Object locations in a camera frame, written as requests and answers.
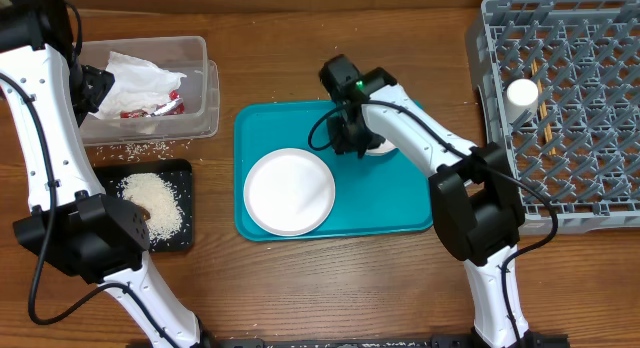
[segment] wooden table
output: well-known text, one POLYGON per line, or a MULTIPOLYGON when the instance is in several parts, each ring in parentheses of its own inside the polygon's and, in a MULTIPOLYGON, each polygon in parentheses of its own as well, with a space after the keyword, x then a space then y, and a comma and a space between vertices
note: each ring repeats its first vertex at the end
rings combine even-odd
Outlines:
MULTIPOLYGON (((233 222, 232 166, 236 114, 255 102, 325 99, 317 72, 338 53, 363 70, 385 67, 435 119, 484 144, 463 37, 476 14, 400 10, 84 21, 86 40, 200 35, 218 64, 218 134, 194 140, 190 149, 172 148, 174 156, 193 164, 195 246, 186 254, 154 255, 176 296, 218 338, 429 337, 469 331, 474 309, 467 278, 433 230, 252 243, 233 222)), ((26 301, 36 257, 16 243, 11 229, 28 214, 26 174, 11 116, 6 104, 1 108, 0 346, 102 348, 144 339, 106 295, 54 326, 29 321, 26 301)), ((108 150, 87 152, 97 165, 121 163, 108 150)), ((537 239, 525 237, 522 244, 537 239)), ((638 248, 640 232, 607 231, 561 236, 519 259, 520 298, 531 327, 568 333, 573 347, 638 346, 638 248)), ((61 312, 90 288, 47 267, 38 312, 47 317, 61 312)))

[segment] black base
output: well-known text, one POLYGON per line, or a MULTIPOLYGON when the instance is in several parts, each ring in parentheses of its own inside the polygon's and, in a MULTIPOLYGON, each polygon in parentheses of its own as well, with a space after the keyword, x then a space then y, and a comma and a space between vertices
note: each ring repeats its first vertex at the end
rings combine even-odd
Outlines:
MULTIPOLYGON (((473 334, 435 335, 431 339, 345 339, 336 341, 265 342, 262 339, 226 339, 209 343, 216 348, 485 348, 484 342, 474 343, 473 334)), ((566 335, 543 336, 527 332, 526 348, 570 348, 566 335)), ((150 343, 128 345, 128 348, 147 348, 150 343)))

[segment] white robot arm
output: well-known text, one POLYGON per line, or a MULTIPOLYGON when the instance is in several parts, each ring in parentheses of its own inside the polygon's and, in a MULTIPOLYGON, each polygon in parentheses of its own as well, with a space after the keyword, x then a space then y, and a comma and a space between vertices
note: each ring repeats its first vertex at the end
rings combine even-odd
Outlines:
MULTIPOLYGON (((442 127, 411 100, 400 84, 385 85, 371 93, 371 100, 392 102, 402 105, 414 115, 422 119, 440 137, 466 155, 471 155, 475 144, 456 136, 442 127)), ((379 134, 393 143, 411 162, 413 162, 428 178, 437 172, 438 167, 453 166, 460 157, 441 146, 415 120, 407 114, 400 113, 387 106, 363 104, 362 115, 366 126, 375 134, 379 134)), ((478 266, 470 260, 464 261, 471 294, 475 305, 475 331, 491 348, 509 347, 516 342, 515 332, 507 315, 502 296, 502 278, 500 267, 505 259, 515 253, 517 246, 504 247, 487 259, 487 263, 478 266)), ((515 262, 509 264, 507 275, 509 303, 518 322, 520 337, 529 329, 529 324, 522 315, 516 282, 515 262)))
MULTIPOLYGON (((375 148, 375 145, 381 141, 377 136, 381 136, 393 143, 427 178, 438 177, 436 174, 440 167, 461 165, 462 163, 459 162, 462 158, 439 143, 419 124, 418 120, 420 120, 433 133, 444 139, 450 147, 465 156, 472 155, 475 144, 456 136, 431 118, 409 98, 402 86, 382 69, 378 68, 371 73, 361 75, 346 57, 338 56, 325 64, 320 72, 320 79, 332 99, 348 107, 340 117, 330 118, 327 124, 336 153, 357 151, 362 154, 365 149, 375 148), (350 104, 353 101, 361 101, 362 104, 353 106, 350 104), (375 102, 386 102, 390 105, 375 102), (403 111, 394 109, 393 105, 400 106, 403 111)), ((458 249, 456 246, 459 246, 460 242, 457 241, 459 239, 452 240, 449 236, 448 222, 437 219, 439 215, 447 218, 446 214, 438 208, 437 197, 434 196, 442 192, 438 186, 436 184, 434 187, 434 182, 431 181, 434 226, 443 244, 451 252, 458 249)), ((461 198, 463 198, 460 199, 462 203, 473 200, 473 197, 466 196, 466 192, 461 198)), ((501 223, 505 222, 496 219, 489 224, 501 223)), ((516 236, 518 226, 519 224, 514 227, 516 236)), ((480 254, 452 252, 456 258, 464 261, 475 305, 474 334, 484 342, 485 347, 510 347, 517 342, 516 332, 509 319, 502 293, 501 276, 503 262, 517 250, 515 242, 513 243, 512 245, 502 244, 497 248, 492 247, 490 251, 480 252, 480 254)), ((520 308, 514 261, 509 263, 508 269, 510 273, 506 276, 506 286, 509 303, 517 323, 518 334, 520 338, 524 338, 529 325, 520 308)))
MULTIPOLYGON (((106 290, 129 312, 153 347, 210 347, 208 332, 153 265, 142 212, 130 202, 106 196, 87 159, 78 120, 99 105, 113 77, 77 63, 64 0, 14 0, 0 13, 0 87, 24 155, 32 212, 14 223, 18 242, 36 255, 47 251, 46 261, 63 273, 97 283, 98 290, 106 290), (89 76, 91 84, 86 83, 89 76), (47 162, 25 94, 46 138, 55 187, 49 187, 47 162), (57 197, 53 207, 50 189, 57 197), (45 248, 47 218, 52 215, 51 228, 57 233, 45 248)), ((35 312, 33 296, 30 308, 35 312)), ((38 324, 55 321, 37 315, 34 319, 38 324)))

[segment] gray dish rack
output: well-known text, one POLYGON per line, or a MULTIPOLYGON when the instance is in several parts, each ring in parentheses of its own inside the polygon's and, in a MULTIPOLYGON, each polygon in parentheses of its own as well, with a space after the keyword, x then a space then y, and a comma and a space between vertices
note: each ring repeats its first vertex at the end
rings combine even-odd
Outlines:
MULTIPOLYGON (((639 21, 640 0, 484 0, 467 31, 487 139, 552 200, 560 233, 640 227, 639 21), (544 119, 507 123, 502 96, 518 78, 541 83, 544 119)), ((544 206, 520 194, 521 232, 548 232, 544 206)))

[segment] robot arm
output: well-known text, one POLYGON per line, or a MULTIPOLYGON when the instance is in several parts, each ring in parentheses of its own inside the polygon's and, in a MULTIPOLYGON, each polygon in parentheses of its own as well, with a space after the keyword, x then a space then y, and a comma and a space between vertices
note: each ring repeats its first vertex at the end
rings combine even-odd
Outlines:
MULTIPOLYGON (((517 192, 511 186, 492 185, 500 182, 484 177, 482 179, 485 185, 491 185, 493 189, 468 197, 464 189, 465 182, 472 178, 480 179, 478 172, 470 174, 473 170, 472 158, 463 160, 448 151, 415 118, 426 123, 456 150, 470 157, 477 155, 510 174, 508 165, 505 166, 504 151, 491 147, 488 153, 482 153, 472 142, 442 127, 420 109, 407 96, 402 86, 381 68, 361 75, 346 57, 338 56, 325 64, 320 72, 320 79, 332 99, 348 107, 341 117, 330 118, 328 122, 329 136, 332 137, 336 153, 357 151, 361 155, 366 149, 375 148, 376 144, 387 139, 429 178, 436 232, 449 252, 464 261, 475 305, 476 344, 491 348, 515 344, 515 332, 502 294, 500 267, 517 250, 517 228, 524 221, 522 206, 517 209, 517 192), (362 102, 361 106, 349 104, 358 101, 362 102), (368 103, 369 101, 400 105, 412 113, 414 118, 388 106, 368 103), (499 190, 506 191, 507 194, 501 195, 499 190)), ((523 338, 529 325, 520 308, 513 261, 508 268, 509 303, 517 322, 518 333, 523 338)))
POLYGON ((32 215, 14 223, 18 242, 39 255, 47 219, 55 211, 56 234, 47 245, 46 262, 104 287, 153 347, 210 347, 196 315, 180 304, 151 262, 142 212, 133 203, 106 196, 89 164, 78 124, 99 106, 113 76, 79 66, 64 0, 14 0, 13 6, 0 11, 0 27, 0 73, 32 98, 49 147, 58 198, 51 207, 34 120, 18 92, 0 80, 29 179, 32 215), (118 284, 129 291, 107 288, 118 284))

